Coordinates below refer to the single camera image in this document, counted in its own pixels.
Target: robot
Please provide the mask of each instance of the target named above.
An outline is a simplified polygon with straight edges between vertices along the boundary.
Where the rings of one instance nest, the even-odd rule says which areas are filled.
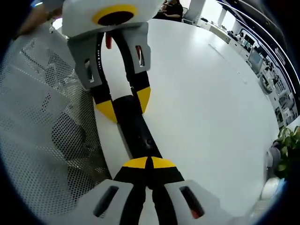
[[[114,180],[105,180],[83,195],[77,207],[53,224],[138,224],[145,188],[153,190],[159,223],[227,224],[232,217],[218,198],[194,181],[184,180],[176,165],[163,159],[143,119],[150,98],[147,71],[150,47],[148,23],[162,0],[49,0],[48,7],[62,10],[62,32],[75,61],[75,71],[90,90],[97,109],[118,123],[133,157]],[[122,54],[132,95],[112,101],[101,63],[104,33]]]

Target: white table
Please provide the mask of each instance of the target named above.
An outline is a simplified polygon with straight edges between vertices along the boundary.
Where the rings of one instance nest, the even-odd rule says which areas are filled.
[[[246,62],[211,32],[151,20],[148,72],[152,93],[145,121],[163,157],[243,216],[264,185],[264,155],[278,134],[272,105]],[[113,99],[131,94],[121,54],[103,46]],[[129,160],[116,124],[95,110],[104,156],[114,177]],[[158,224],[151,196],[140,224]]]

